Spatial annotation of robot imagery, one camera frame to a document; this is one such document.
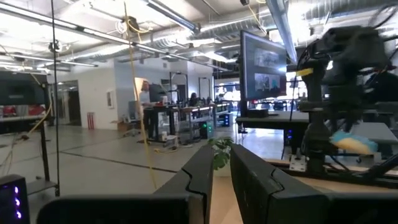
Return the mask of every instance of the workbench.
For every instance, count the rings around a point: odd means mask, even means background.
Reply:
[[[304,177],[295,178],[322,192],[398,192],[398,190],[380,187],[346,184]],[[236,201],[231,178],[214,177],[213,191],[211,193],[210,224],[242,223],[241,213],[239,211],[238,202]]]
[[[284,130],[284,146],[290,146],[292,154],[296,154],[297,149],[302,145],[302,139],[309,124],[308,113],[293,111],[292,120],[290,120],[290,111],[272,111],[269,113],[272,115],[266,118],[238,117],[236,118],[236,122],[238,125],[242,124],[244,128]]]

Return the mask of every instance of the person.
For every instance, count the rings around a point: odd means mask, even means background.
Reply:
[[[144,127],[147,132],[147,137],[149,139],[153,139],[154,128],[155,125],[157,125],[157,114],[151,109],[153,107],[153,103],[150,102],[148,81],[142,82],[139,101],[141,102],[142,110],[144,112]]]
[[[198,104],[198,97],[196,93],[191,94],[191,98],[189,99],[189,106],[196,106]]]

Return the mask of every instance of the computer tower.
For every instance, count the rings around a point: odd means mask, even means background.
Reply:
[[[202,139],[211,139],[214,136],[213,123],[211,121],[199,122],[199,135]]]
[[[221,126],[222,127],[231,127],[231,125],[234,123],[233,117],[234,116],[231,113],[220,115],[220,118],[222,119]]]

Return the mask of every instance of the green plant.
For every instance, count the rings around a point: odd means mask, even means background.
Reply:
[[[214,150],[213,168],[218,170],[223,168],[231,158],[231,146],[234,143],[230,137],[220,137],[218,139],[209,139],[208,144]]]

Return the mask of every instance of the sponge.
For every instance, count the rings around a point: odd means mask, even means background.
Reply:
[[[330,142],[339,149],[345,149],[352,153],[369,155],[377,152],[377,143],[344,131],[337,131],[330,138]]]

